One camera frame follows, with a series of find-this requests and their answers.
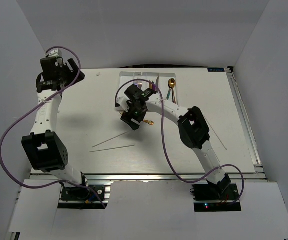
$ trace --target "wire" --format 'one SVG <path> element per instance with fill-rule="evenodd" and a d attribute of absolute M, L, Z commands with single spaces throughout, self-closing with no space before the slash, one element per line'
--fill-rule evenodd
<path fill-rule="evenodd" d="M 115 105 L 117 104 L 117 95 L 120 91 L 121 88 L 123 88 L 125 85 L 129 84 L 129 83 L 132 83 L 134 81 L 137 81 L 138 79 L 133 79 L 133 80 L 130 80 L 130 81 L 127 81 L 126 83 L 122 84 L 116 94 L 115 94 Z M 141 79 L 141 81 L 143 82 L 148 82 L 148 83 L 151 83 L 152 85 L 155 86 L 155 89 L 157 90 L 157 92 L 159 93 L 160 95 L 160 99 L 163 99 L 163 96 L 162 96 L 162 93 L 160 91 L 160 89 L 152 82 L 149 82 L 148 80 L 144 80 L 144 79 Z M 212 170 L 210 170 L 209 172 L 207 172 L 204 176 L 202 176 L 201 178 L 197 179 L 197 180 L 193 180 L 193 181 L 188 181 L 188 180 L 185 180 L 183 179 L 177 172 L 176 170 L 174 169 L 173 165 L 171 164 L 170 160 L 169 160 L 169 157 L 168 157 L 168 154 L 167 154 L 167 151 L 166 151 L 166 145 L 165 145 L 165 137 L 164 137 L 164 101 L 162 100 L 161 101 L 161 107 L 162 107 L 162 112 L 161 112 L 161 136 L 162 136 L 162 145 L 163 145 L 163 150 L 164 150 L 164 154 L 165 154 L 165 158 L 167 160 L 167 163 L 170 167 L 170 169 L 172 170 L 172 172 L 174 173 L 174 175 L 179 179 L 181 180 L 182 182 L 184 183 L 187 183 L 187 184 L 194 184 L 194 183 L 197 183 L 203 179 L 205 179 L 206 177 L 208 177 L 212 172 L 216 171 L 217 169 L 220 169 L 220 168 L 224 168 L 224 167 L 233 167 L 235 169 L 237 169 L 237 171 L 239 172 L 240 176 L 241 176 L 241 179 L 242 179 L 242 190 L 240 191 L 240 194 L 239 196 L 230 204 L 233 204 L 235 202 L 237 202 L 240 197 L 242 196 L 243 192 L 244 192 L 244 177 L 243 177 L 243 174 L 242 172 L 239 170 L 238 167 L 236 167 L 235 165 L 232 165 L 232 164 L 225 164 L 223 166 L 220 166 L 220 167 L 215 167 L 213 168 Z"/>
<path fill-rule="evenodd" d="M 2 134 L 1 138 L 0 138 L 0 166 L 2 167 L 2 169 L 4 170 L 4 172 L 6 173 L 6 175 L 12 180 L 14 181 L 16 184 L 18 184 L 19 186 L 21 187 L 24 187 L 24 188 L 27 188 L 27 189 L 42 189 L 42 188 L 45 188 L 45 187 L 48 187 L 48 186 L 51 186 L 51 185 L 54 185 L 54 184 L 58 184 L 58 183 L 67 183 L 67 184 L 70 184 L 72 186 L 75 186 L 75 187 L 78 187 L 78 188 L 82 188 L 82 189 L 87 189 L 89 191 L 91 191 L 95 196 L 96 198 L 98 199 L 98 201 L 101 203 L 101 205 L 103 206 L 103 208 L 105 208 L 105 205 L 104 203 L 100 200 L 99 196 L 96 194 L 96 192 L 94 190 L 92 190 L 90 187 L 87 187 L 87 186 L 82 186 L 82 185 L 78 185 L 78 184 L 75 184 L 73 182 L 69 182 L 69 181 L 65 181 L 65 180 L 57 180 L 57 181 L 54 181 L 54 182 L 51 182 L 51 183 L 48 183 L 48 184 L 45 184 L 45 185 L 41 185 L 41 186 L 29 186 L 29 185 L 26 185 L 22 182 L 20 182 L 19 180 L 17 180 L 6 168 L 4 162 L 3 162 L 3 159 L 2 159 L 2 145 L 3 145 L 3 141 L 6 137 L 6 135 L 8 134 L 8 132 L 15 126 L 17 125 L 20 121 L 22 121 L 23 119 L 25 119 L 27 116 L 29 116 L 30 114 L 32 114 L 34 111 L 36 111 L 37 109 L 39 109 L 42 105 L 44 105 L 47 101 L 49 101 L 50 99 L 52 99 L 54 96 L 58 95 L 58 94 L 61 94 L 64 90 L 66 90 L 67 88 L 70 88 L 72 85 L 74 85 L 74 83 L 76 82 L 78 76 L 79 76 L 79 73 L 80 73 L 80 69 L 81 69 L 81 64 L 80 64 L 80 60 L 79 58 L 77 57 L 77 55 L 69 50 L 68 48 L 66 47 L 63 47 L 63 46 L 54 46 L 54 47 L 51 47 L 50 49 L 46 50 L 46 53 L 48 53 L 50 50 L 52 49 L 64 49 L 68 52 L 70 52 L 77 60 L 78 62 L 78 71 L 77 71 L 77 74 L 74 78 L 74 80 L 69 84 L 67 85 L 66 87 L 60 89 L 58 92 L 52 94 L 50 97 L 46 98 L 44 101 L 42 101 L 40 104 L 38 104 L 37 106 L 35 106 L 34 108 L 32 108 L 30 111 L 28 111 L 26 114 L 24 114 L 23 116 L 21 116 L 20 118 L 18 118 L 16 121 L 14 121 L 6 130 L 5 132 Z"/>

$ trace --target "purple cable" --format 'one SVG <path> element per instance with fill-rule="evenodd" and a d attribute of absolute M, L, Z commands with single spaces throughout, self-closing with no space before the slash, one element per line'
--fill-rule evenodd
<path fill-rule="evenodd" d="M 117 90 L 117 92 L 116 92 L 116 94 L 115 94 L 115 104 L 117 103 L 117 95 L 118 95 L 120 89 L 123 88 L 125 85 L 127 85 L 127 84 L 129 84 L 129 83 L 132 83 L 132 82 L 134 82 L 134 81 L 137 81 L 137 80 L 138 80 L 138 79 L 133 79 L 133 80 L 127 81 L 126 83 L 124 83 L 123 85 L 121 85 L 121 86 L 118 88 L 118 90 Z M 143 81 L 143 82 L 148 82 L 149 84 L 152 84 L 153 86 L 155 86 L 155 89 L 158 91 L 158 93 L 159 93 L 159 95 L 160 95 L 160 99 L 163 99 L 163 96 L 162 96 L 161 91 L 159 90 L 159 88 L 158 88 L 154 83 L 152 83 L 152 82 L 150 82 L 150 81 L 148 81 L 148 80 L 144 80 L 144 79 L 141 79 L 141 81 Z M 217 170 L 217 169 L 219 169 L 219 168 L 233 167 L 233 168 L 237 169 L 237 171 L 238 171 L 239 174 L 241 175 L 241 179 L 242 179 L 242 190 L 240 191 L 240 194 L 239 194 L 239 196 L 237 197 L 237 199 L 234 200 L 234 201 L 233 201 L 232 203 L 230 203 L 230 204 L 233 204 L 233 203 L 237 202 L 237 201 L 240 199 L 240 197 L 242 196 L 243 192 L 244 192 L 244 177 L 243 177 L 242 172 L 239 170 L 239 168 L 236 167 L 236 166 L 234 166 L 234 165 L 232 165 L 232 164 L 225 164 L 225 165 L 223 165 L 223 166 L 221 166 L 221 167 L 215 167 L 215 168 L 213 168 L 212 170 L 210 170 L 208 173 L 206 173 L 204 176 L 202 176 L 201 178 L 199 178 L 199 179 L 197 179 L 197 180 L 193 180 L 193 181 L 188 181 L 188 180 L 183 179 L 183 178 L 176 172 L 176 170 L 174 169 L 172 163 L 171 163 L 170 160 L 169 160 L 169 157 L 168 157 L 167 151 L 166 151 L 165 138 L 164 138 L 164 101 L 162 100 L 161 103 L 162 103 L 162 113 L 161 113 L 161 116 L 162 116 L 162 120 L 161 120 L 162 145 L 163 145 L 163 150 L 164 150 L 164 154 L 165 154 L 167 163 L 168 163 L 170 169 L 172 170 L 172 172 L 174 173 L 174 175 L 175 175 L 179 180 L 181 180 L 181 181 L 184 182 L 184 183 L 187 183 L 187 184 L 195 184 L 195 183 L 197 183 L 197 182 L 205 179 L 205 178 L 206 178 L 207 176 L 209 176 L 212 172 L 214 172 L 215 170 Z"/>
<path fill-rule="evenodd" d="M 27 188 L 27 189 L 41 189 L 41 188 L 45 188 L 45 187 L 48 187 L 48 186 L 51 186 L 53 184 L 58 184 L 58 183 L 67 183 L 67 184 L 70 184 L 70 185 L 73 185 L 75 187 L 78 187 L 78 188 L 82 188 L 82 189 L 88 189 L 90 190 L 95 196 L 96 198 L 98 199 L 98 201 L 101 203 L 101 205 L 103 206 L 103 208 L 105 208 L 105 205 L 104 203 L 100 200 L 99 196 L 96 194 L 96 192 L 94 190 L 92 190 L 90 187 L 86 187 L 86 186 L 80 186 L 80 185 L 77 185 L 75 183 L 72 183 L 72 182 L 69 182 L 69 181 L 65 181 L 65 180 L 58 180 L 58 181 L 54 181 L 54 182 L 51 182 L 51 183 L 48 183 L 48 184 L 45 184 L 45 185 L 41 185 L 41 186 L 29 186 L 29 185 L 26 185 L 22 182 L 20 182 L 19 180 L 17 180 L 6 168 L 4 162 L 3 162 L 3 159 L 2 159 L 2 144 L 3 144 L 3 141 L 6 137 L 6 135 L 8 134 L 8 132 L 16 125 L 18 124 L 20 121 L 22 121 L 23 119 L 25 119 L 28 115 L 32 114 L 34 111 L 36 111 L 37 109 L 39 109 L 42 105 L 44 105 L 47 101 L 49 101 L 50 99 L 52 99 L 54 96 L 58 95 L 58 94 L 61 94 L 64 90 L 66 90 L 67 88 L 71 87 L 72 85 L 74 85 L 74 83 L 76 82 L 78 76 L 79 76 L 79 73 L 80 73 L 80 69 L 81 69 L 81 64 L 80 64 L 80 60 L 79 58 L 77 57 L 77 55 L 69 50 L 68 48 L 66 47 L 63 47 L 63 46 L 54 46 L 54 47 L 51 47 L 50 49 L 46 50 L 46 53 L 48 53 L 50 50 L 52 49 L 64 49 L 68 52 L 70 52 L 77 60 L 78 62 L 78 71 L 77 71 L 77 74 L 74 78 L 74 80 L 66 87 L 60 89 L 58 92 L 54 93 L 53 95 L 51 95 L 50 97 L 48 97 L 47 99 L 45 99 L 44 101 L 42 101 L 40 104 L 38 104 L 37 106 L 35 106 L 34 108 L 32 108 L 30 111 L 28 111 L 26 114 L 24 114 L 22 117 L 18 118 L 15 122 L 13 122 L 6 130 L 5 132 L 2 134 L 1 138 L 0 138 L 0 166 L 2 167 L 2 169 L 4 170 L 4 172 L 6 173 L 6 175 L 12 180 L 14 181 L 15 183 L 17 183 L 19 186 L 21 187 L 24 187 L 24 188 Z"/>

